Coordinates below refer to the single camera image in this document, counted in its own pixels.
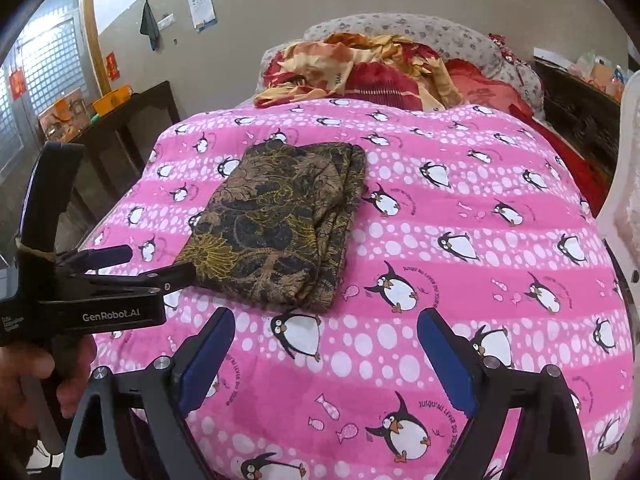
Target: brown patterned fabric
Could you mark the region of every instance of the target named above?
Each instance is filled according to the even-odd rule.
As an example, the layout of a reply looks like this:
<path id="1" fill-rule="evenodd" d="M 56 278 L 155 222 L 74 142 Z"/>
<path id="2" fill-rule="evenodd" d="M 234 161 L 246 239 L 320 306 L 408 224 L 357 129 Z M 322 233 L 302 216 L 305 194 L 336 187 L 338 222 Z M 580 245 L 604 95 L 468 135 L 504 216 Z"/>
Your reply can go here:
<path id="1" fill-rule="evenodd" d="M 268 140 L 247 149 L 176 262 L 198 284 L 269 306 L 329 310 L 364 186 L 365 152 Z"/>

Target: wooden table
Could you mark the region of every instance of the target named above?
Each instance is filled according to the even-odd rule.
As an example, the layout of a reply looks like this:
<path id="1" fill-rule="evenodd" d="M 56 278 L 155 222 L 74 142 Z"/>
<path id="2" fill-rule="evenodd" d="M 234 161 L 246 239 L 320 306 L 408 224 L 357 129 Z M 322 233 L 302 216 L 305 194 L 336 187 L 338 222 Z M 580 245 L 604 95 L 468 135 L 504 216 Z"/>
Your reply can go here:
<path id="1" fill-rule="evenodd" d="M 127 102 L 114 108 L 97 122 L 86 127 L 71 140 L 71 142 L 82 144 L 86 148 L 87 156 L 100 183 L 114 202 L 120 199 L 120 193 L 104 167 L 100 159 L 100 153 L 110 147 L 115 137 L 124 150 L 127 161 L 134 172 L 142 174 L 145 169 L 145 161 L 140 155 L 140 150 L 136 146 L 127 125 L 135 114 L 147 107 L 167 110 L 172 124 L 180 122 L 180 115 L 175 106 L 171 86 L 168 81 L 163 81 L 149 90 L 133 94 Z"/>

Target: finger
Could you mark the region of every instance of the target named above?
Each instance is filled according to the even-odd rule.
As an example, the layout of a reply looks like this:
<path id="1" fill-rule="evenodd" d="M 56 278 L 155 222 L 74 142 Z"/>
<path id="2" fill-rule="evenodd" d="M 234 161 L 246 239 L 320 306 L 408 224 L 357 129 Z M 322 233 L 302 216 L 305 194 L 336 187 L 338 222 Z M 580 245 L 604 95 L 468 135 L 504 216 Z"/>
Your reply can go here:
<path id="1" fill-rule="evenodd" d="M 0 348 L 0 378 L 33 376 L 46 379 L 53 371 L 53 357 L 30 343 L 14 343 Z"/>

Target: wall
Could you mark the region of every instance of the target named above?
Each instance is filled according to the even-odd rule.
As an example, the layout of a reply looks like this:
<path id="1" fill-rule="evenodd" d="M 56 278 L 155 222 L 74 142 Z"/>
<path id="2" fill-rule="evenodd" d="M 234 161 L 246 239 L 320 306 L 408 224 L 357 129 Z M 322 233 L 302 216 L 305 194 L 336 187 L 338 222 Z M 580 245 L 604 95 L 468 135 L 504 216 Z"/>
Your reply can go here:
<path id="1" fill-rule="evenodd" d="M 299 38 L 315 23 L 358 12 L 433 14 L 499 32 L 524 57 L 534 46 L 569 59 L 595 49 L 626 65 L 626 35 L 597 0 L 214 0 L 219 23 L 201 34 L 192 28 L 186 0 L 149 3 L 156 19 L 171 12 L 177 19 L 162 32 L 161 51 L 152 52 L 138 33 L 144 0 L 102 32 L 100 46 L 105 55 L 116 53 L 117 84 L 142 90 L 168 79 L 183 116 L 237 105 L 252 95 L 267 48 Z M 111 4 L 95 2 L 97 9 Z"/>

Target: penguin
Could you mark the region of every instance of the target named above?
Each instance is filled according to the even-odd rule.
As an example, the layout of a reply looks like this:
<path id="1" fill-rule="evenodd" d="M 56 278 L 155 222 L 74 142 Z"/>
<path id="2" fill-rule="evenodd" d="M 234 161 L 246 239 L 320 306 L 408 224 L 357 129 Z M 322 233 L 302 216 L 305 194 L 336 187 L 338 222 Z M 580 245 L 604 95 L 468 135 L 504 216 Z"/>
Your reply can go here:
<path id="1" fill-rule="evenodd" d="M 271 319 L 271 332 L 282 345 L 289 357 L 295 359 L 293 352 L 313 357 L 320 362 L 320 324 L 318 316 L 292 314 L 295 308 Z"/>
<path id="2" fill-rule="evenodd" d="M 321 117 L 316 121 L 322 126 L 340 126 L 341 122 L 338 119 L 332 119 L 331 117 Z"/>
<path id="3" fill-rule="evenodd" d="M 556 244 L 558 250 L 569 258 L 574 264 L 580 265 L 580 262 L 586 262 L 587 258 L 584 256 L 584 252 L 580 247 L 580 240 L 575 235 L 567 236 L 562 234 L 560 241 Z"/>
<path id="4" fill-rule="evenodd" d="M 525 296 L 529 296 L 536 300 L 542 308 L 551 314 L 557 314 L 560 312 L 560 302 L 551 290 L 540 283 L 538 279 L 531 273 L 529 275 L 533 278 L 533 283 L 529 285 L 529 292 L 525 292 Z"/>
<path id="5" fill-rule="evenodd" d="M 545 168 L 547 168 L 548 172 L 551 173 L 551 176 L 560 181 L 560 174 L 558 173 L 558 171 L 556 170 L 556 168 L 554 168 L 551 164 L 549 164 L 548 160 L 545 160 Z"/>
<path id="6" fill-rule="evenodd" d="M 596 320 L 596 328 L 593 330 L 593 340 L 596 345 L 602 348 L 605 353 L 616 347 L 616 340 L 613 338 L 613 327 L 608 319 Z"/>
<path id="7" fill-rule="evenodd" d="M 173 164 L 165 164 L 164 166 L 161 166 L 160 168 L 158 168 L 158 171 L 156 171 L 156 175 L 159 176 L 160 178 L 167 178 L 171 173 L 171 170 L 173 167 L 174 167 Z"/>
<path id="8" fill-rule="evenodd" d="M 275 453 L 262 453 L 255 458 L 245 460 L 240 466 L 242 477 L 246 480 L 303 480 L 306 469 L 300 465 L 269 460 Z"/>
<path id="9" fill-rule="evenodd" d="M 480 260 L 476 255 L 476 250 L 471 244 L 468 234 L 451 236 L 452 231 L 445 232 L 438 238 L 438 246 L 449 254 L 460 258 L 463 261 Z"/>
<path id="10" fill-rule="evenodd" d="M 378 190 L 371 193 L 371 196 L 364 199 L 365 202 L 373 204 L 383 217 L 395 216 L 400 212 L 398 200 L 388 195 L 382 186 L 378 184 Z"/>
<path id="11" fill-rule="evenodd" d="M 580 398 L 575 394 L 573 390 L 569 390 L 569 395 L 571 395 L 571 400 L 574 402 L 575 412 L 580 415 L 580 410 L 582 409 Z"/>
<path id="12" fill-rule="evenodd" d="M 513 140 L 512 137 L 503 135 L 503 134 L 494 134 L 495 139 L 500 140 L 500 142 L 504 142 L 509 146 L 516 146 L 517 142 Z"/>
<path id="13" fill-rule="evenodd" d="M 200 137 L 198 139 L 198 142 L 196 142 L 192 148 L 195 148 L 196 151 L 198 153 L 204 153 L 207 151 L 207 148 L 209 147 L 209 141 L 207 140 L 207 138 L 204 136 L 204 133 L 202 134 L 202 137 Z"/>
<path id="14" fill-rule="evenodd" d="M 524 170 L 524 172 L 522 173 L 522 179 L 528 184 L 537 187 L 538 189 L 548 189 L 545 183 L 545 179 L 542 178 L 541 175 L 533 173 L 532 171 Z"/>
<path id="15" fill-rule="evenodd" d="M 284 144 L 287 143 L 287 136 L 285 134 L 283 134 L 280 129 L 278 128 L 277 132 L 273 132 L 270 136 L 268 140 L 281 140 Z"/>
<path id="16" fill-rule="evenodd" d="M 127 215 L 127 222 L 129 223 L 129 225 L 137 225 L 138 222 L 140 222 L 140 217 L 142 216 L 144 210 L 145 208 L 143 208 L 142 206 L 135 206 L 133 209 L 131 209 L 129 211 L 129 214 Z"/>
<path id="17" fill-rule="evenodd" d="M 444 164 L 436 164 L 435 162 L 427 162 L 420 168 L 420 173 L 432 184 L 438 187 L 449 187 L 449 174 Z"/>
<path id="18" fill-rule="evenodd" d="M 156 253 L 156 236 L 154 235 L 151 240 L 147 240 L 142 245 L 138 246 L 140 249 L 140 256 L 143 262 L 151 262 L 154 259 Z"/>
<path id="19" fill-rule="evenodd" d="M 174 202 L 182 202 L 189 195 L 187 184 L 185 183 L 175 191 L 170 191 L 169 194 L 174 198 Z"/>
<path id="20" fill-rule="evenodd" d="M 231 172 L 238 167 L 240 160 L 238 158 L 231 158 L 228 156 L 218 164 L 218 173 L 222 178 L 227 178 Z"/>
<path id="21" fill-rule="evenodd" d="M 424 424 L 409 413 L 402 395 L 396 392 L 396 397 L 400 401 L 398 410 L 385 415 L 379 428 L 365 427 L 365 430 L 385 439 L 386 446 L 395 455 L 394 463 L 406 464 L 407 460 L 417 460 L 427 452 L 431 438 Z"/>
<path id="22" fill-rule="evenodd" d="M 402 314 L 415 308 L 418 294 L 414 286 L 402 276 L 396 274 L 394 268 L 386 263 L 386 274 L 378 277 L 375 286 L 366 286 L 365 290 L 379 294 L 383 300 L 391 305 L 391 312 Z"/>
<path id="23" fill-rule="evenodd" d="M 613 446 L 618 441 L 618 433 L 620 432 L 620 417 L 612 418 L 604 427 L 604 431 L 598 439 L 598 451 Z"/>
<path id="24" fill-rule="evenodd" d="M 524 222 L 524 218 L 522 217 L 522 215 L 518 213 L 513 207 L 505 204 L 504 202 L 498 202 L 494 207 L 492 213 L 500 215 L 511 227 L 520 225 L 522 224 L 522 222 Z"/>
<path id="25" fill-rule="evenodd" d="M 474 110 L 484 115 L 495 115 L 494 111 L 491 108 L 487 108 L 486 106 L 476 105 L 474 106 Z"/>
<path id="26" fill-rule="evenodd" d="M 385 139 L 385 137 L 380 137 L 376 132 L 373 132 L 372 134 L 370 134 L 370 135 L 368 135 L 366 137 L 360 137 L 360 138 L 364 139 L 364 140 L 370 140 L 376 146 L 388 146 L 389 145 L 388 139 Z"/>
<path id="27" fill-rule="evenodd" d="M 476 152 L 476 150 L 469 150 L 466 152 L 466 156 L 472 156 L 473 158 L 477 158 L 478 160 L 484 162 L 485 164 L 491 163 L 491 157 L 483 152 Z"/>
<path id="28" fill-rule="evenodd" d="M 499 359 L 507 368 L 513 368 L 511 344 L 509 343 L 507 329 L 502 327 L 484 332 L 485 328 L 487 328 L 487 325 L 482 325 L 470 339 L 476 352 L 482 357 L 493 356 Z"/>
<path id="29" fill-rule="evenodd" d="M 255 121 L 255 117 L 238 117 L 237 119 L 234 119 L 234 122 L 238 125 L 238 126 L 245 126 L 247 124 L 251 124 Z"/>
<path id="30" fill-rule="evenodd" d="M 453 121 L 453 126 L 449 127 L 450 130 L 458 130 L 460 132 L 466 132 L 469 130 L 464 124 L 460 124 L 457 121 Z"/>
<path id="31" fill-rule="evenodd" d="M 380 110 L 376 110 L 372 114 L 367 114 L 367 115 L 372 119 L 375 119 L 381 123 L 386 123 L 389 120 L 389 118 L 385 114 L 383 114 Z"/>
<path id="32" fill-rule="evenodd" d="M 420 135 L 423 137 L 427 137 L 427 139 L 433 139 L 433 134 L 431 132 L 424 132 L 420 128 L 413 128 L 409 130 L 412 134 Z"/>

